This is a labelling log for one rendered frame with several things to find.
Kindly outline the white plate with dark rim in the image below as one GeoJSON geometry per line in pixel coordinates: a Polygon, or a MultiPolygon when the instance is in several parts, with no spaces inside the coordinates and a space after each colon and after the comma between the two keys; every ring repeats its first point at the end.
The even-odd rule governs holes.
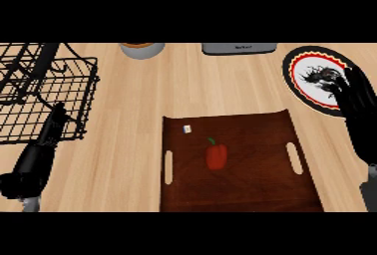
{"type": "Polygon", "coordinates": [[[344,76],[353,61],[334,50],[319,46],[300,46],[282,60],[282,77],[286,87],[303,104],[320,114],[341,118],[329,86],[344,76]]]}

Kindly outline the grey flat appliance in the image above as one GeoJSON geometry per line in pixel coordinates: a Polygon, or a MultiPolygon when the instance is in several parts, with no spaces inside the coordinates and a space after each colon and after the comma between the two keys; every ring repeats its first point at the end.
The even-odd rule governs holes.
{"type": "Polygon", "coordinates": [[[201,50],[206,55],[248,55],[264,54],[276,49],[274,43],[202,43],[201,50]]]}

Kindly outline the red bell pepper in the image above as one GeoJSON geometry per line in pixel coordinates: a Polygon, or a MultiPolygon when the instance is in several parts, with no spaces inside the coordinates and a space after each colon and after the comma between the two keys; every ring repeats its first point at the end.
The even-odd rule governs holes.
{"type": "Polygon", "coordinates": [[[223,143],[217,143],[209,137],[209,146],[203,151],[205,166],[209,170],[220,170],[226,165],[227,148],[223,143]]]}

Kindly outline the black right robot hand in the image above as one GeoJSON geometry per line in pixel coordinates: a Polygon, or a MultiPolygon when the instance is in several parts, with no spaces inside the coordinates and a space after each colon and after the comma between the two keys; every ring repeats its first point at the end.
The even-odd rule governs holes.
{"type": "Polygon", "coordinates": [[[329,91],[344,117],[353,150],[366,164],[377,164],[377,94],[357,66],[344,69],[329,91]]]}

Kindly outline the grey pot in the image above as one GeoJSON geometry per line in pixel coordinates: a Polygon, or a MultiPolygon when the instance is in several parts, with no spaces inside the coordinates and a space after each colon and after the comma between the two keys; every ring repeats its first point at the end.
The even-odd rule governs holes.
{"type": "Polygon", "coordinates": [[[127,44],[121,43],[121,50],[124,54],[135,60],[144,60],[152,58],[164,49],[164,43],[143,43],[143,44],[127,44]]]}

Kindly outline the dark brown wooden tray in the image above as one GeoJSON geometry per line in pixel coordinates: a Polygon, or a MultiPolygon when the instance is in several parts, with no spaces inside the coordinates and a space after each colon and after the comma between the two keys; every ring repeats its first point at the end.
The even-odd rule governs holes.
{"type": "Polygon", "coordinates": [[[162,118],[162,152],[172,181],[161,183],[162,212],[320,212],[310,173],[292,171],[286,146],[298,144],[289,113],[162,118]],[[190,126],[184,133],[183,126],[190,126]],[[208,138],[227,148],[220,170],[205,166],[208,138]]]}

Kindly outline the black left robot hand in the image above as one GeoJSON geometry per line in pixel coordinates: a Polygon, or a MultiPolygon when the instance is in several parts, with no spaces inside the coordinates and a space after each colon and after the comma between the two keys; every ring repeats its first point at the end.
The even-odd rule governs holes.
{"type": "Polygon", "coordinates": [[[13,170],[0,175],[0,194],[7,199],[41,195],[66,121],[65,104],[57,103],[45,117],[36,139],[28,142],[22,150],[13,170]]]}

